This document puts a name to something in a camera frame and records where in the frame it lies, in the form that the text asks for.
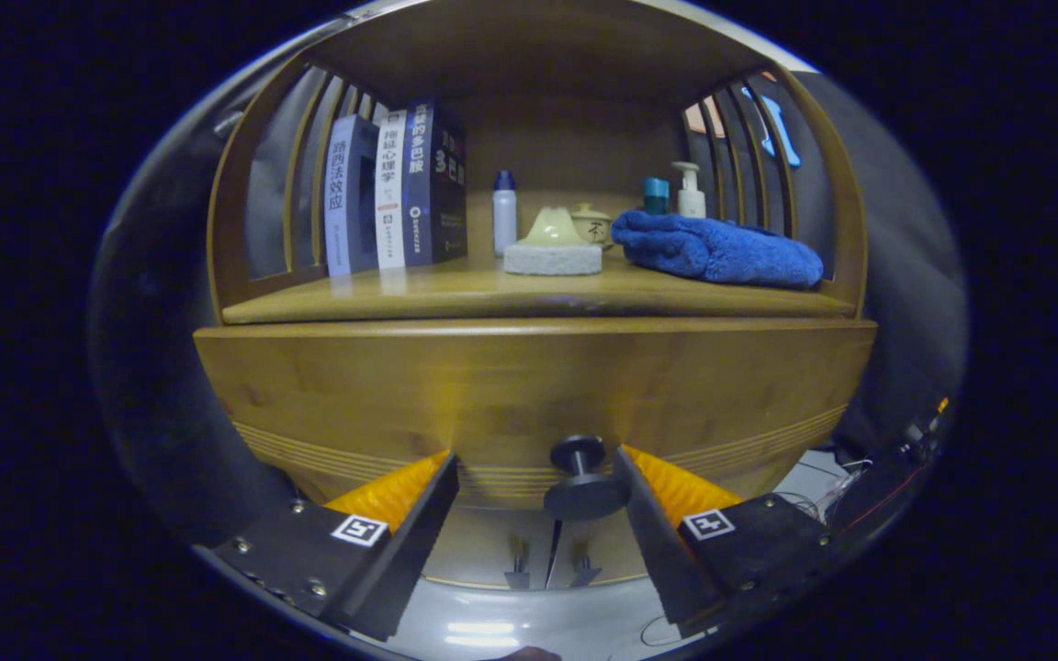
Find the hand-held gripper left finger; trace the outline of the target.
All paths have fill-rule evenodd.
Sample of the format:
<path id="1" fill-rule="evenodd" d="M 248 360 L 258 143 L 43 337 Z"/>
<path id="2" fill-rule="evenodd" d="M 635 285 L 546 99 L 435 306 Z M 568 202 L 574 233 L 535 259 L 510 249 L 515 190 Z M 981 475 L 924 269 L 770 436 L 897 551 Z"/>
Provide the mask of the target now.
<path id="1" fill-rule="evenodd" d="M 285 499 L 195 553 L 286 610 L 383 641 L 398 631 L 459 490 L 444 451 L 331 502 Z"/>

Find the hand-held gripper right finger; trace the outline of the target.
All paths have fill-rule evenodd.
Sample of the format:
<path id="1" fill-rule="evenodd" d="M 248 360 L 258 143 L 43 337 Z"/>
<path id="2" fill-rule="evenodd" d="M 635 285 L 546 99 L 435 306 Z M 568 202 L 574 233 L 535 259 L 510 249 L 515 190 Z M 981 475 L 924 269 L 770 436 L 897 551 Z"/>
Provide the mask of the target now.
<path id="1" fill-rule="evenodd" d="M 738 499 L 642 451 L 614 452 L 631 531 L 681 634 L 738 634 L 790 605 L 847 559 L 850 538 L 780 494 Z"/>

